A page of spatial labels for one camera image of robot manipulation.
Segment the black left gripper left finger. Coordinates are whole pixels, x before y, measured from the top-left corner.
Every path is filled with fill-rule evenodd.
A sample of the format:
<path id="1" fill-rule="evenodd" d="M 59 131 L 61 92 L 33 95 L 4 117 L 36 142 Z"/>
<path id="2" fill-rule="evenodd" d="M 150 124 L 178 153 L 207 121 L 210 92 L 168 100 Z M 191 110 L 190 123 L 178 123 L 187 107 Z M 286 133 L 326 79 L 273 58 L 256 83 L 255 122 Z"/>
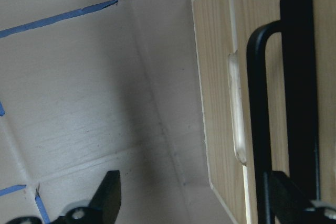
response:
<path id="1" fill-rule="evenodd" d="M 88 205 L 72 208 L 52 223 L 115 223 L 120 207 L 120 171 L 110 170 L 105 174 Z"/>

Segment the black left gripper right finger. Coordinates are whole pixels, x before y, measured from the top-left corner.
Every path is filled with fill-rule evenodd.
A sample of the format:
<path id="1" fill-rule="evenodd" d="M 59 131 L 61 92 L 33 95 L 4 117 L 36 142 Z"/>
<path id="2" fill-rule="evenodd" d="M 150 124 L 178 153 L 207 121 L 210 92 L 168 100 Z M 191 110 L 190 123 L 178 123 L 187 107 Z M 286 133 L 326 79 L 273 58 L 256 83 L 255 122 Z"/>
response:
<path id="1" fill-rule="evenodd" d="M 269 179 L 270 209 L 280 223 L 335 223 L 335 206 L 309 199 L 284 173 Z"/>

